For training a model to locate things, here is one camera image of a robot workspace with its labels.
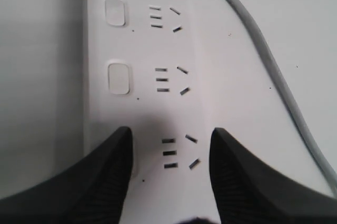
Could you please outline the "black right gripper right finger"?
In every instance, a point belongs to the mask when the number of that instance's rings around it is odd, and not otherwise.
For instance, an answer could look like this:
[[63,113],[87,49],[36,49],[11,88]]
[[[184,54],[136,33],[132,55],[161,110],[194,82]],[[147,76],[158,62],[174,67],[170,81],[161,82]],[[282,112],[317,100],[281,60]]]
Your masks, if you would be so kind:
[[336,200],[276,171],[223,128],[210,144],[221,223],[336,223]]

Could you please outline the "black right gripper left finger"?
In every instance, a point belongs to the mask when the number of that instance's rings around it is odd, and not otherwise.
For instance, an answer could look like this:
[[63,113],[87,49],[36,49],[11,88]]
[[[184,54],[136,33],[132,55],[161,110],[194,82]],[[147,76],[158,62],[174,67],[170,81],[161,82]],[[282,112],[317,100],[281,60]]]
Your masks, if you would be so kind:
[[1,200],[1,223],[119,223],[133,168],[133,135],[120,127],[78,163]]

